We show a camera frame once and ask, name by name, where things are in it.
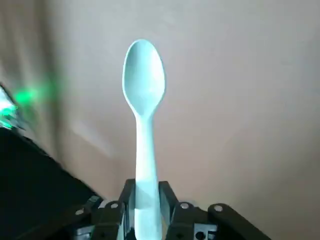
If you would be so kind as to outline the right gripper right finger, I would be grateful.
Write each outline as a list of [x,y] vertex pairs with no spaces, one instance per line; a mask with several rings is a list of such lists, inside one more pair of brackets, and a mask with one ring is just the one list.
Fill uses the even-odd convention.
[[203,210],[179,201],[167,181],[158,184],[161,213],[167,224],[166,240],[269,240],[232,207],[224,203]]

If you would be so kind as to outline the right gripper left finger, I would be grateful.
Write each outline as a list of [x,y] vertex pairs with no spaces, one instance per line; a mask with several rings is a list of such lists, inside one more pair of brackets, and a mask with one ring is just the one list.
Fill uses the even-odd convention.
[[125,181],[123,190],[114,201],[102,201],[90,208],[87,219],[68,230],[68,240],[135,240],[134,208],[136,181]]

